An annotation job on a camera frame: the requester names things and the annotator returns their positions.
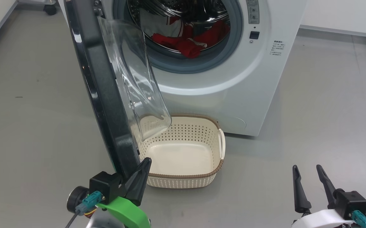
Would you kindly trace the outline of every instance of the brown basket rim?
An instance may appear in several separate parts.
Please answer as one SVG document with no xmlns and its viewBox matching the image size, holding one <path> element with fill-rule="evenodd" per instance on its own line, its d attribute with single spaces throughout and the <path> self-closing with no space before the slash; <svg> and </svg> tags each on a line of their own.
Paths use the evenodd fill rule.
<svg viewBox="0 0 366 228">
<path fill-rule="evenodd" d="M 179 114 L 173 114 L 171 117 L 192 117 L 192 118 L 200 118 L 200 119 L 206 119 L 208 121 L 211 121 L 213 124 L 215 124 L 216 128 L 221 129 L 219 126 L 219 123 L 212 118 L 204 115 L 198 115 L 198 114 L 186 114 L 186 113 L 179 113 Z M 205 178 L 212 175 L 215 175 L 222 167 L 222 164 L 224 163 L 224 159 L 221 159 L 219 161 L 218 166 L 212 171 L 207 174 L 198 174 L 198 175 L 166 175 L 166 174 L 157 174 L 157 173 L 149 173 L 149 176 L 151 177 L 160 177 L 160 178 L 169 178 L 169 179 L 197 179 L 197 178 Z"/>
<path fill-rule="evenodd" d="M 212 171 L 207 174 L 198 174 L 198 175 L 165 175 L 165 174 L 156 174 L 156 173 L 149 173 L 151 177 L 160 177 L 160 178 L 168 178 L 168 179 L 197 179 L 197 178 L 205 178 L 218 173 L 221 169 L 222 164 L 224 163 L 224 159 L 219 161 L 218 166 Z"/>
</svg>

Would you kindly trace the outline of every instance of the button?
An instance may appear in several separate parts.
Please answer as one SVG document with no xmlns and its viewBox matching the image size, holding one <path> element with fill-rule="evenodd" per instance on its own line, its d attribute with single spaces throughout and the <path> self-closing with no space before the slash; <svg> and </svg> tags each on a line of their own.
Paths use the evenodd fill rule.
<svg viewBox="0 0 366 228">
<path fill-rule="evenodd" d="M 255 39 L 257 40 L 259 38 L 260 32 L 251 31 L 251 36 L 249 36 L 249 39 Z"/>
</svg>

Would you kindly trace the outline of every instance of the blue connector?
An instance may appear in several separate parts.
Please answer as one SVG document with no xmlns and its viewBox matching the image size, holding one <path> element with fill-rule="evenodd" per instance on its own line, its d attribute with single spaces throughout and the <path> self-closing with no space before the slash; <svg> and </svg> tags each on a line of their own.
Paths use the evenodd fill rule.
<svg viewBox="0 0 366 228">
<path fill-rule="evenodd" d="M 89 209 L 92 209 L 96 206 L 97 203 L 103 200 L 103 195 L 99 191 L 95 191 L 91 193 L 87 198 L 85 198 L 81 204 L 76 206 L 76 211 L 79 211 L 79 215 L 84 215 Z"/>
<path fill-rule="evenodd" d="M 352 220 L 354 220 L 362 228 L 366 228 L 366 216 L 358 210 L 352 212 Z"/>
</svg>

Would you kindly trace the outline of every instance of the printed label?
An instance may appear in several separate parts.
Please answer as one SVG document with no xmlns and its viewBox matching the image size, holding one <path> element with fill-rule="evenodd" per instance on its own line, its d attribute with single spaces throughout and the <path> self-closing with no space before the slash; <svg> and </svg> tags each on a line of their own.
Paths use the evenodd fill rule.
<svg viewBox="0 0 366 228">
<path fill-rule="evenodd" d="M 270 49 L 270 55 L 281 56 L 286 45 L 283 41 L 273 41 L 272 48 Z"/>
</svg>

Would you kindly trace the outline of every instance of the basket handle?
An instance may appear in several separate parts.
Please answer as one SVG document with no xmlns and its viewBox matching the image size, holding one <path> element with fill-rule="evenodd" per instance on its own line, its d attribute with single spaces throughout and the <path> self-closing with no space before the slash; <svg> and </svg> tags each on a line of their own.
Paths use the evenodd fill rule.
<svg viewBox="0 0 366 228">
<path fill-rule="evenodd" d="M 218 129 L 219 136 L 219 157 L 224 159 L 225 157 L 225 134 L 221 129 Z"/>
</svg>

